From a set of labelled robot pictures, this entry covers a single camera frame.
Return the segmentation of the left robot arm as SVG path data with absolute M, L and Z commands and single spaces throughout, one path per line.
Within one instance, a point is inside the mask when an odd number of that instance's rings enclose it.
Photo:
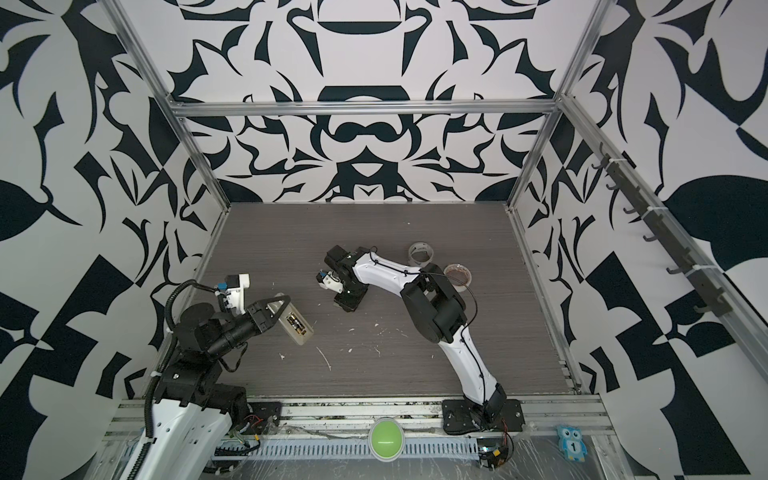
M 251 338 L 274 327 L 291 298 L 279 294 L 249 305 L 228 305 L 235 291 L 190 279 L 164 306 L 170 345 L 152 372 L 144 398 L 144 430 L 123 470 L 124 479 L 198 479 L 230 476 L 258 451 L 259 440 L 223 445 L 226 434 L 249 426 L 244 388 L 222 384 L 232 368 L 225 357 L 245 353 Z

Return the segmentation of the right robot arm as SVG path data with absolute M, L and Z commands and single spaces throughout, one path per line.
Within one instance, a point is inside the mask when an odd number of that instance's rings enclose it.
M 416 330 L 444 353 L 462 388 L 460 400 L 441 402 L 446 434 L 523 429 L 521 403 L 508 397 L 486 367 L 470 334 L 466 303 L 437 265 L 408 266 L 372 248 L 347 251 L 338 245 L 324 262 L 327 268 L 316 280 L 335 293 L 334 302 L 344 311 L 356 311 L 368 289 L 378 287 L 402 300 Z

